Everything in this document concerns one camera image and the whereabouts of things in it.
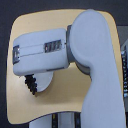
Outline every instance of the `yellow table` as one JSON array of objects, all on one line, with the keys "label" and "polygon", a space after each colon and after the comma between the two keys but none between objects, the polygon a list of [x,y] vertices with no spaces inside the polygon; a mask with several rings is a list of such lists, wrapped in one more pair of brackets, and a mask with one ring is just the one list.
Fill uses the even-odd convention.
[{"label": "yellow table", "polygon": [[[81,111],[91,80],[82,74],[75,64],[66,70],[56,71],[50,86],[33,96],[24,84],[24,77],[13,74],[13,40],[25,33],[54,28],[67,28],[84,10],[43,11],[23,15],[12,26],[7,61],[7,115],[12,124],[29,122],[35,118],[61,111]],[[106,18],[114,47],[121,88],[123,90],[122,63],[116,25],[110,14],[100,12]]]}]

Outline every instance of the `wooden surface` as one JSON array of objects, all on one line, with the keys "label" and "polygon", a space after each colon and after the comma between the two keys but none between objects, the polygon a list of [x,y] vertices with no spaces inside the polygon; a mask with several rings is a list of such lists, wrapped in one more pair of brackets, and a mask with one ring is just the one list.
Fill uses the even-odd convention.
[{"label": "wooden surface", "polygon": [[[56,71],[50,86],[33,96],[24,84],[24,77],[13,74],[13,40],[25,33],[53,28],[67,28],[83,10],[44,11],[20,16],[15,20],[9,42],[7,61],[7,115],[12,124],[29,122],[35,118],[61,111],[81,111],[84,97],[91,80],[82,74],[75,64],[66,70]],[[123,89],[122,64],[119,39],[113,18],[100,12],[106,18],[118,68],[121,88]]]}]

